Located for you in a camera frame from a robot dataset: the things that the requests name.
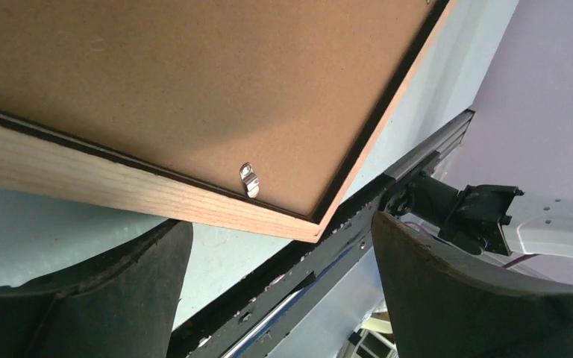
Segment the white wall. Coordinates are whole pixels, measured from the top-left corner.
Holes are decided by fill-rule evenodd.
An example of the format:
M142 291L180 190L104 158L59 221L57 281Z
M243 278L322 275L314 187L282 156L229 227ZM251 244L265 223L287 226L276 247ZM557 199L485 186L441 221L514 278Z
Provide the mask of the white wall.
M472 108L445 182L573 198L573 1L519 2ZM573 260L526 265L573 283Z
M471 105L518 1L457 1L344 200Z

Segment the lavender wall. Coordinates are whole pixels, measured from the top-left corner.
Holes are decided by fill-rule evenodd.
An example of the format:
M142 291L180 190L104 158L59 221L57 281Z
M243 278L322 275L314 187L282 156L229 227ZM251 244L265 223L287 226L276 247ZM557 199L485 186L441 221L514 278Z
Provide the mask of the lavender wall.
M573 1L519 2L472 108L445 182L573 198ZM527 266L573 283L573 260L535 257Z

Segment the screw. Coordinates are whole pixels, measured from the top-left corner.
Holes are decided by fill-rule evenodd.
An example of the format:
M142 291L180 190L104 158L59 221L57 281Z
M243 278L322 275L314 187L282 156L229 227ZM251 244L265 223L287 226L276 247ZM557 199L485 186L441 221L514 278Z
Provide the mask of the screw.
M249 174L250 171L251 171L251 167L249 166L249 164L245 164L245 165L242 166L242 168L240 169L240 174L242 174L242 175L247 175L247 174Z
M208 336L207 338L205 338L205 337L204 337L204 338L201 338L201 339L198 341L198 347L199 347L199 348L200 348L200 347L203 347L203 346L205 345L205 343L207 343L207 341L210 340L210 338L212 338L212 336Z
M250 312L247 312L247 313L245 313L245 315L244 315L243 317L241 317L241 318L238 320L238 323L241 324L241 323L243 323L243 322L247 322L250 317L251 317L251 313L250 313Z

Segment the curved black rubber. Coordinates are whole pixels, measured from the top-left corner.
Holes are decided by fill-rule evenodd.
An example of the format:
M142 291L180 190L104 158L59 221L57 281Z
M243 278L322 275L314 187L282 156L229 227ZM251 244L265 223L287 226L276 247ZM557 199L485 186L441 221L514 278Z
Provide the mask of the curved black rubber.
M0 287L0 357L164 357L192 224L148 233L23 286Z
M400 357L573 357L573 286L490 265L386 213L372 239Z

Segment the brown hardboard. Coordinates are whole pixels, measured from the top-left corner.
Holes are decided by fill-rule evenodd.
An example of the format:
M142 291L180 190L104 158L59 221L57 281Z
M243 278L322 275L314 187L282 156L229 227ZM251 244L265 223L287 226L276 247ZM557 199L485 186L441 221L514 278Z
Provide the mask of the brown hardboard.
M414 53L414 51L409 51L408 54L412 55L411 56L412 58L405 58L403 60L403 62L409 60L410 65L408 66L407 71L402 74L402 80L400 81L398 86L396 88L392 88L394 90L392 98L389 101L389 103L386 104L383 113L380 116L375 117L377 120L374 121L374 129L368 135L365 145L358 152L358 155L353 165L349 169L348 174L345 176L345 178L343 178L340 181L340 186L339 190L337 191L337 194L329 200L330 204L328 205L328 208L324 211L322 219L319 221L319 229L320 229L319 235L321 235L321 233L330 223L333 214L335 213L335 211L339 207L339 204L341 203L341 200L348 191L348 188L352 184L352 181L357 176L359 169L366 161L368 154L375 146L375 143L379 135L385 128L385 125L387 124L387 119L392 116L392 113L394 113L398 104L401 102L403 94L405 94L405 91L407 91L408 86L412 83L412 80L414 79L414 76L416 75L420 66L422 65L425 56L427 56L427 53L429 52L431 46L436 41L436 38L440 34L442 27L445 26L445 23L447 22L449 15L455 8L456 4L457 0L448 0L447 2L441 1L435 4L435 6L438 6L437 10L441 10L442 12L438 13L438 11L434 11L434 13L429 15L426 23L426 26L428 28L422 29L419 35L420 38L417 38L418 43L421 43L421 48L416 53Z
M308 216L431 6L0 0L0 110Z

